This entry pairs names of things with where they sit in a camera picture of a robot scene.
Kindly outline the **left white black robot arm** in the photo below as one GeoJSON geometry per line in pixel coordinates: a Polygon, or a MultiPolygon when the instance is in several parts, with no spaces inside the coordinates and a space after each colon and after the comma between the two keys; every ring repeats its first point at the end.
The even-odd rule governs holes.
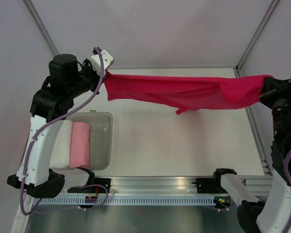
{"type": "Polygon", "coordinates": [[[105,76],[101,54],[79,63],[72,54],[59,54],[49,62],[49,76],[32,100],[31,129],[25,154],[16,174],[7,184],[33,198],[56,197],[67,184],[66,175],[50,168],[52,150],[67,116],[80,110],[74,99],[92,91],[97,95],[105,76]]]}

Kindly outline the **magenta t shirt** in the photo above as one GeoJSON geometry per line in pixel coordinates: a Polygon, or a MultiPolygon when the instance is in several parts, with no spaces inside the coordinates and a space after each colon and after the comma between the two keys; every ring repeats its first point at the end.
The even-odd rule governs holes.
{"type": "Polygon", "coordinates": [[[199,109],[235,110],[259,102],[267,75],[240,78],[166,77],[108,73],[108,100],[138,100],[177,108],[176,113],[199,109]]]}

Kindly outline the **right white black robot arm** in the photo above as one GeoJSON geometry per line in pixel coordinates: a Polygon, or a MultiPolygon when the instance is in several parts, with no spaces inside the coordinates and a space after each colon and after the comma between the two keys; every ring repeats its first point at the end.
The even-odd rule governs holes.
{"type": "Polygon", "coordinates": [[[211,185],[229,194],[246,233],[291,233],[291,79],[265,78],[259,99],[273,117],[273,179],[267,200],[251,194],[232,169],[216,169],[211,185]]]}

